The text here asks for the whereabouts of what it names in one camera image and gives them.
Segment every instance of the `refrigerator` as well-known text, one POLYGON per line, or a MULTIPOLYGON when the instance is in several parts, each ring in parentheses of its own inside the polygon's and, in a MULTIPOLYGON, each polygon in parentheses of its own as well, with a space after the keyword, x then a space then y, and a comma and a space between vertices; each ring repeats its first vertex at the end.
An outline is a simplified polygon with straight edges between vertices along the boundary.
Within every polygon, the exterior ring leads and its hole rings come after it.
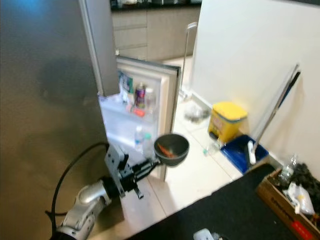
MULTIPOLYGON (((135 126, 153 139, 171 131, 180 69, 116 57, 109 0, 2 0, 0 17, 0 239, 49 239, 45 210, 68 164, 101 141, 120 144, 139 161, 135 126), (154 88, 153 114, 139 117, 117 100, 118 71, 154 88)), ((68 173, 57 212, 108 175, 105 154, 91 151, 68 173)), ((160 173, 153 174, 164 179, 165 169, 160 173)), ((114 200, 92 234, 123 219, 114 200)))

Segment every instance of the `black mat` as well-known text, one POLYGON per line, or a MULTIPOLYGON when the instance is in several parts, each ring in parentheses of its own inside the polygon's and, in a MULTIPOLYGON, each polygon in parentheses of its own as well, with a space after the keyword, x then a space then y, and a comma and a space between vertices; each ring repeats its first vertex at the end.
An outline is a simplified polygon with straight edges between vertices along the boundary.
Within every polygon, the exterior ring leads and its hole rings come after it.
POLYGON ((263 165, 129 239, 192 240, 207 228, 229 240, 296 240, 255 192, 273 170, 263 165))

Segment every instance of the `tiled floor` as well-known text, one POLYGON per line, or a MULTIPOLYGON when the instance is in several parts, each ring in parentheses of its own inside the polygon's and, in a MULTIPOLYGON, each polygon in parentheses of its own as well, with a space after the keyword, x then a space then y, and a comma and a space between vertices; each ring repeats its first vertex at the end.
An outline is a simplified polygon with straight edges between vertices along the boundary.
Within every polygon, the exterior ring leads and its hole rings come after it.
MULTIPOLYGON (((182 58, 165 63, 181 66, 182 58)), ((191 64, 191 58, 187 59, 186 82, 191 64)), ((140 181, 138 186, 144 198, 139 200, 133 191, 127 193, 121 200, 125 220, 91 240, 126 239, 242 176, 219 151, 204 155, 204 148, 213 141, 207 133, 209 119, 200 124, 186 120, 185 109, 193 104, 192 100, 179 99, 173 128, 173 132, 189 141, 187 158, 178 167, 168 168, 165 182, 153 176, 140 181)))

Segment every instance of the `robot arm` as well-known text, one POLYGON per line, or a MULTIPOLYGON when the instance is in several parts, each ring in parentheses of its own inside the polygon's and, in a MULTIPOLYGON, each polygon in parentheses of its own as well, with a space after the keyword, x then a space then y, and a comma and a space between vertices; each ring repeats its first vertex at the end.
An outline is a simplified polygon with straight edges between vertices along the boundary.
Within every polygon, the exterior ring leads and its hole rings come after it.
POLYGON ((147 159, 130 166, 127 164, 128 158, 128 154, 119 146, 109 146, 104 161, 111 177, 103 177, 80 190, 74 206, 68 211, 51 240, 86 240, 98 215, 111 204, 113 198, 123 198, 125 192, 131 190, 135 191, 139 199, 143 198, 137 182, 148 176, 161 162, 158 159, 147 159))

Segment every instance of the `open refrigerator door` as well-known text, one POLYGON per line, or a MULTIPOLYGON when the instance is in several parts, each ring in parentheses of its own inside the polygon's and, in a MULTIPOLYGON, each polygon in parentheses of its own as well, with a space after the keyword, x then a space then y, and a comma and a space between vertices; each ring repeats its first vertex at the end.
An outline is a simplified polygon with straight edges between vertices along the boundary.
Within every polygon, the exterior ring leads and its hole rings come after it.
MULTIPOLYGON (((99 104, 108 141, 117 144, 129 154, 129 162, 141 161, 144 156, 136 148, 137 127, 151 135, 152 141, 172 131, 178 101, 180 68, 117 57, 120 93, 99 96, 99 104), (139 91, 149 89, 155 96, 152 110, 144 105, 147 98, 138 98, 139 91)), ((165 180, 166 167, 158 167, 154 177, 165 180)))

